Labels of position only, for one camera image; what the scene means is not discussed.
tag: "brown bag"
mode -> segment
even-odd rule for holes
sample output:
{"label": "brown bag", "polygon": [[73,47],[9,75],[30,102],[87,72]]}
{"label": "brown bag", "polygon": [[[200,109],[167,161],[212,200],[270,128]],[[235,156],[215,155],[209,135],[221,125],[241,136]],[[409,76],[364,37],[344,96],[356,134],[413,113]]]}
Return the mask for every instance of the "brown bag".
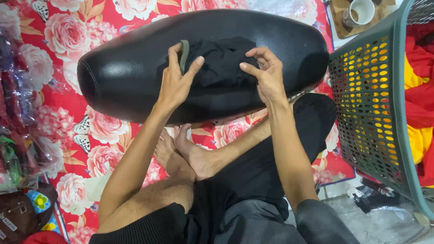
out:
{"label": "brown bag", "polygon": [[53,186],[42,182],[36,191],[44,194],[51,203],[47,210],[39,214],[22,191],[0,195],[0,244],[20,243],[48,223],[57,192]]}

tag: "barcode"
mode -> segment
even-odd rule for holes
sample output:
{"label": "barcode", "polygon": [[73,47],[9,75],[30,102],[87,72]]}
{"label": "barcode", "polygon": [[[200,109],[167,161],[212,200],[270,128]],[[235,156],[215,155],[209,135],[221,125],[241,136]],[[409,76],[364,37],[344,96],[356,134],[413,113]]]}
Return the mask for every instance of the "barcode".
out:
{"label": "barcode", "polygon": [[0,239],[2,240],[6,239],[6,235],[1,230],[0,230]]}
{"label": "barcode", "polygon": [[3,223],[5,223],[5,225],[7,225],[12,231],[17,229],[17,227],[8,218],[4,218]]}

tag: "black leather seat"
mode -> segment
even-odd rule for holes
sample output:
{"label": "black leather seat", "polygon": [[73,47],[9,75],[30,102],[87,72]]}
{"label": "black leather seat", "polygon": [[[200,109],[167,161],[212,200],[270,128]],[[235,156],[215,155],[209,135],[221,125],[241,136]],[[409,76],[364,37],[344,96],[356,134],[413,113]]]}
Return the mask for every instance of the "black leather seat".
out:
{"label": "black leather seat", "polygon": [[[286,94],[322,80],[329,58],[318,30],[303,23],[248,10],[183,13],[123,34],[85,54],[77,68],[81,91],[95,110],[143,123],[160,91],[157,69],[180,40],[242,36],[267,46],[283,62]],[[216,120],[265,107],[256,87],[192,89],[168,124]]]}

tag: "foot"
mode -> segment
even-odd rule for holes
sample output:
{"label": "foot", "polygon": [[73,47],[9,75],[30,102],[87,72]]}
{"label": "foot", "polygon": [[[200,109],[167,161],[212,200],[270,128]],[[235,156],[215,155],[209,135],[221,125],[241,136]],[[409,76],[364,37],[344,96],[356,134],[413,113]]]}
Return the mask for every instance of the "foot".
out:
{"label": "foot", "polygon": [[201,181],[216,173],[213,168],[215,152],[208,151],[187,140],[187,130],[191,124],[185,124],[180,129],[175,127],[175,147],[196,173],[196,180]]}
{"label": "foot", "polygon": [[195,173],[187,161],[178,153],[173,138],[163,129],[154,150],[155,158],[170,177],[188,178],[194,181]]}

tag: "hand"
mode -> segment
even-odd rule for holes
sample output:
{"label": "hand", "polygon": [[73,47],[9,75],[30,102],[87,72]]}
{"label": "hand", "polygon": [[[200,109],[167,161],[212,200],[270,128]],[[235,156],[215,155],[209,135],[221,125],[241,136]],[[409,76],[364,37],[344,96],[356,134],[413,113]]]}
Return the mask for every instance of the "hand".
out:
{"label": "hand", "polygon": [[282,62],[267,48],[256,47],[246,53],[255,57],[260,69],[248,63],[241,63],[240,68],[258,79],[258,93],[261,101],[268,104],[275,100],[286,99],[283,87]]}
{"label": "hand", "polygon": [[180,50],[181,43],[169,48],[169,67],[163,71],[163,80],[157,101],[157,103],[168,106],[171,109],[177,108],[185,101],[190,91],[193,78],[205,61],[202,56],[197,57],[190,65],[188,72],[182,76],[178,63],[178,52]]}

